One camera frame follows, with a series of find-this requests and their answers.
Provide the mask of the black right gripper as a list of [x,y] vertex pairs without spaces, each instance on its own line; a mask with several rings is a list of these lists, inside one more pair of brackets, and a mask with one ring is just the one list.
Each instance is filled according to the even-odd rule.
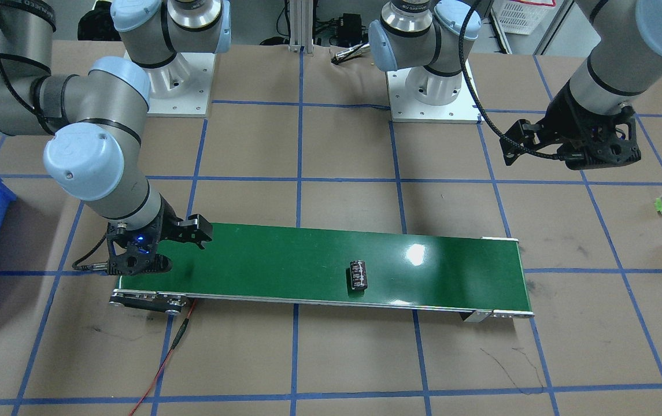
[[108,224],[107,274],[137,276],[170,271],[173,261],[157,252],[162,240],[197,243],[197,247],[204,250],[205,244],[213,240],[213,225],[200,214],[190,215],[184,221],[170,215],[157,217],[136,230],[127,230],[123,223]]

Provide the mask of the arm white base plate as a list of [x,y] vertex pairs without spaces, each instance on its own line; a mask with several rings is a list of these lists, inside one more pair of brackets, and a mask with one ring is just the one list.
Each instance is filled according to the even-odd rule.
[[463,79],[430,73],[423,66],[386,73],[394,122],[477,124],[480,111]]
[[206,118],[216,55],[168,52],[157,57],[134,60],[151,82],[148,116]]

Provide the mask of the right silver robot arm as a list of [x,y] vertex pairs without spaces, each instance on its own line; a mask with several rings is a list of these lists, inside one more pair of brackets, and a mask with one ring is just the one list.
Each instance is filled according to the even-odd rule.
[[201,215],[182,219],[138,168],[153,71],[183,52],[225,53],[228,1],[114,1],[114,28],[129,58],[104,56],[85,76],[51,71],[55,11],[43,1],[0,1],[0,135],[50,135],[48,174],[106,219],[109,260],[72,266],[111,276],[161,273],[172,261],[162,240],[212,239]]

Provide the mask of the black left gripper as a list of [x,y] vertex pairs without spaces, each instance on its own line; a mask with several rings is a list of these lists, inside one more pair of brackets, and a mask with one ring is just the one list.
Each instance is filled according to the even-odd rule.
[[600,115],[584,108],[569,86],[561,88],[537,123],[519,119],[500,137],[505,165],[521,155],[534,154],[559,144],[569,169],[619,168],[642,159],[637,144],[637,124],[631,105],[613,115]]

